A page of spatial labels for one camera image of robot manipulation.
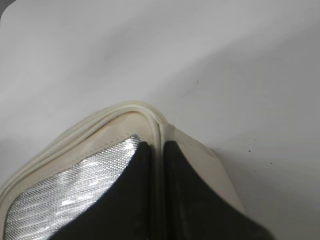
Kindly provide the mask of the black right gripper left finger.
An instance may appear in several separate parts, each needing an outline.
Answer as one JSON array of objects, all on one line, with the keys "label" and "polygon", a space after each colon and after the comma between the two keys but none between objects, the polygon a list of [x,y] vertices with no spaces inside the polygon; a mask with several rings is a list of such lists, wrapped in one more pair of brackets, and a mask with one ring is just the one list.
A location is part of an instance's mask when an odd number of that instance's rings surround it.
[{"label": "black right gripper left finger", "polygon": [[115,183],[52,240],[147,240],[150,234],[151,147],[138,144]]}]

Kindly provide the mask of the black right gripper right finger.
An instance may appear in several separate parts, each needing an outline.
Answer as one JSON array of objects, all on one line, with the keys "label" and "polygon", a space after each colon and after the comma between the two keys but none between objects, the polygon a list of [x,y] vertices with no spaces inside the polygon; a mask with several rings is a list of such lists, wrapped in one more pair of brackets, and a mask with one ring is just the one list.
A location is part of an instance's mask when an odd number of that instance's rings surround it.
[{"label": "black right gripper right finger", "polygon": [[192,168],[177,142],[163,149],[169,240],[272,240],[263,226],[237,211]]}]

